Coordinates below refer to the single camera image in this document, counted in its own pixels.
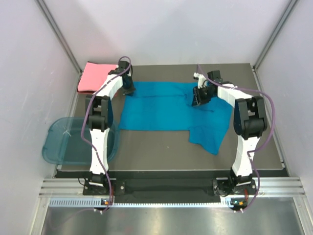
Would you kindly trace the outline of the blue t shirt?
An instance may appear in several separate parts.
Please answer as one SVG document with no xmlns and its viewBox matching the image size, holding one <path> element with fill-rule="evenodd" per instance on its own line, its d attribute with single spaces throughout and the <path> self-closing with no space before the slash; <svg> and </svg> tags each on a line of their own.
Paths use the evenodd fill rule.
<svg viewBox="0 0 313 235">
<path fill-rule="evenodd" d="M 214 97 L 192 106 L 195 83 L 135 82 L 125 99 L 119 128 L 130 131 L 189 131 L 189 142 L 218 154 L 229 129 L 232 107 Z"/>
</svg>

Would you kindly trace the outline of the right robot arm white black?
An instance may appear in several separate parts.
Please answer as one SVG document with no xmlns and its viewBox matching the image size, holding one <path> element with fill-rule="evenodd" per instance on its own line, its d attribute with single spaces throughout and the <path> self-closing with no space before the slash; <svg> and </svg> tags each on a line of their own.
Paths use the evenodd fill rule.
<svg viewBox="0 0 313 235">
<path fill-rule="evenodd" d="M 218 97 L 233 108 L 233 127 L 238 137 L 236 157 L 228 179 L 217 181 L 215 192 L 223 197 L 241 193 L 247 186 L 253 185 L 253 151 L 268 126 L 264 99 L 224 82 L 218 70 L 209 72 L 207 76 L 196 72 L 193 78 L 198 84 L 193 88 L 192 106 L 207 104 Z"/>
</svg>

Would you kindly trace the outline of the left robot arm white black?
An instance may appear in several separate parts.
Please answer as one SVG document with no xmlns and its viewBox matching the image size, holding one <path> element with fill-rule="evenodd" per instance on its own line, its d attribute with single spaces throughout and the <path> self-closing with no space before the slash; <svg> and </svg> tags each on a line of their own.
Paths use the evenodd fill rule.
<svg viewBox="0 0 313 235">
<path fill-rule="evenodd" d="M 82 140 L 91 146 L 90 176 L 85 187 L 109 197 L 112 197 L 112 183 L 108 174 L 108 137 L 113 124 L 112 99 L 120 89 L 126 95 L 135 91 L 131 61 L 123 59 L 108 73 L 103 85 L 86 98 L 86 114 L 81 131 Z"/>
</svg>

